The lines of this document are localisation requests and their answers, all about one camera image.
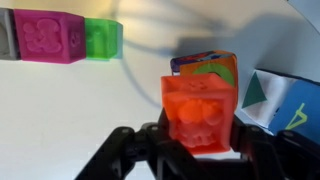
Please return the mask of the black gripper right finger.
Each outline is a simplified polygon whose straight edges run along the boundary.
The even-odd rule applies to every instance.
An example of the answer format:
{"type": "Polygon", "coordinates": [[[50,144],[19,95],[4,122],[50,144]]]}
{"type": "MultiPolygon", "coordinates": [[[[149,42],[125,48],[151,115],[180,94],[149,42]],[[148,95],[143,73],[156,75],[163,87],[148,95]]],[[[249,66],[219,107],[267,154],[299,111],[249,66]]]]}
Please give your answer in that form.
{"type": "Polygon", "coordinates": [[[245,124],[237,116],[233,117],[230,145],[235,152],[246,157],[257,157],[263,139],[264,132],[261,128],[245,124]]]}

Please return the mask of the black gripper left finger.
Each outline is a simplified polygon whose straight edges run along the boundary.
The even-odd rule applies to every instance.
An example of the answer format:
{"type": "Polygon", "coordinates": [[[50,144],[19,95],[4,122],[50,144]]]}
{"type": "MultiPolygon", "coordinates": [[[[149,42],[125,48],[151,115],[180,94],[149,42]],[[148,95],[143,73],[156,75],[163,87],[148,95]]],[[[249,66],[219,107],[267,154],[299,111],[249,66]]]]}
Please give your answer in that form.
{"type": "Polygon", "coordinates": [[[157,135],[160,140],[169,140],[169,120],[165,110],[162,110],[157,123],[157,135]]]}

